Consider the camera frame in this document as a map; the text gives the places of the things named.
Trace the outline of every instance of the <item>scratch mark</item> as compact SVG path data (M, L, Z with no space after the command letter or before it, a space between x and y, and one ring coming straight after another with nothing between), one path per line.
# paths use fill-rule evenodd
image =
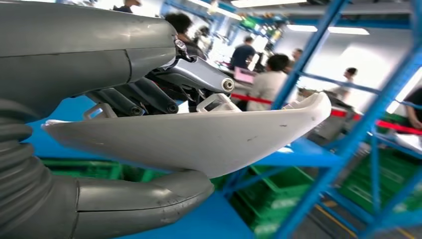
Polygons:
M255 136L255 137L253 137L253 138L248 139L248 142L250 142L250 141L252 141L252 140L256 139L257 137L258 137L258 136Z

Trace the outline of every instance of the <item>ceiling light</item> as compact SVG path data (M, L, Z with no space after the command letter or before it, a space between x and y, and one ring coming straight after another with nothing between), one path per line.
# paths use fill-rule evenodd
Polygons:
M287 28L293 31L308 31L308 32L315 32L318 30L315 26L308 26L308 25L287 25ZM363 28L331 26L328 28L328 30L330 33L369 35L369 32Z
M328 30L330 31L330 33L369 35L369 32L363 28L331 26L328 28Z
M318 29L314 26L306 26L306 25L287 25L287 28L293 31L310 31L314 32Z
M211 8L211 4L206 3L204 1L201 1L201 0L188 0L188 1L193 2L195 4L198 4L200 6L206 7L206 8ZM236 20L239 20L239 21L242 20L242 18L239 15L237 15L233 12L229 12L229 11L221 9L221 8L217 8L215 11L218 12L218 13L221 13L223 15L226 15L228 17L234 18Z
M270 5L282 5L291 3L307 2L307 0L235 0L231 1L235 7L254 7L254 6L270 6Z

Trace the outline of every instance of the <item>person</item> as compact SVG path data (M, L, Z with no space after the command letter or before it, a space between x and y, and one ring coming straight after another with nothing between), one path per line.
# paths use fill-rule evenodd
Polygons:
M293 70L293 66L294 64L299 60L299 58L302 56L303 50L296 48L293 52L292 52L292 57L293 60L290 61L289 65L286 67L286 69L284 70L284 72L286 74L289 74L292 70Z
M210 29L208 27L203 26L195 33L194 43L199 47L199 49L203 53L207 53L211 50L211 39L209 37Z
M417 106L422 106L422 87L407 96L404 101ZM403 126L422 129L422 110L413 108L412 106L405 107L408 121Z
M141 6L141 0L124 0L124 5L121 7L114 6L114 11L121 11L126 13L133 13L130 9L131 6Z
M283 70L288 66L290 60L286 55L276 54L267 61L267 72L257 75L253 81L252 90L249 96L264 100L274 101L278 92L287 80L287 74ZM287 103L296 100L298 89L295 88L287 99ZM249 101L247 111L268 111L269 104Z
M344 72L343 76L346 78L347 82L353 83L353 78L357 74L357 69L354 67L347 68ZM347 86L339 86L332 90L330 90L331 93L334 94L334 96L343 101L350 93L350 87Z
M201 38L201 36L208 36L209 35L209 33L210 33L210 29L208 28L208 27L206 27L206 26L202 26L202 27L200 27L199 29L198 29L198 31L196 31L195 32L195 37L194 37L194 40L193 40L193 42L195 43L195 44L198 44L198 42L199 42L199 40L200 40L200 38Z
M244 44L237 47L231 57L231 67L233 70L235 67L247 69L249 62L255 55L255 49L252 47L253 38L248 36L245 38Z
M170 13L166 15L164 19L175 28L177 32L177 38L184 42L189 55L198 56L206 60L204 53L186 35L189 27L192 25L192 21L187 15L183 13Z

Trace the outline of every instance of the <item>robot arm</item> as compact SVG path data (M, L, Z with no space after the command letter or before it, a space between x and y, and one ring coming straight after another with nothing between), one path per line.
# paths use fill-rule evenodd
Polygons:
M178 87L229 93L230 80L220 75L221 82L203 81L216 72L195 57L175 57L168 23L19 1L0 2L0 21L8 22L0 24L7 33L0 36L0 239L107 239L142 232L175 222L213 192L197 171L148 184L53 176L32 156L32 146L21 143L31 135L25 123L49 116L67 97L87 94L124 115L137 115L146 102L161 113L176 111L143 78L160 66L151 74ZM177 80L165 76L171 74ZM148 96L150 90L157 97ZM151 99L158 96L162 101Z

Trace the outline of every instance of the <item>dark shirt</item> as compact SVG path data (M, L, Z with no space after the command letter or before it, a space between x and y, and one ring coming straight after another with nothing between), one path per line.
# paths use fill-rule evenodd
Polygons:
M422 88L417 89L415 92L407 96L404 101L412 103L417 106L422 106ZM416 117L418 118L419 121L422 121L422 110L418 110L416 108L414 109L415 109Z
M248 68L246 60L255 55L255 49L250 45L242 45L236 48L231 57L231 67Z
M121 7L114 6L113 11L133 13L129 6L121 6Z

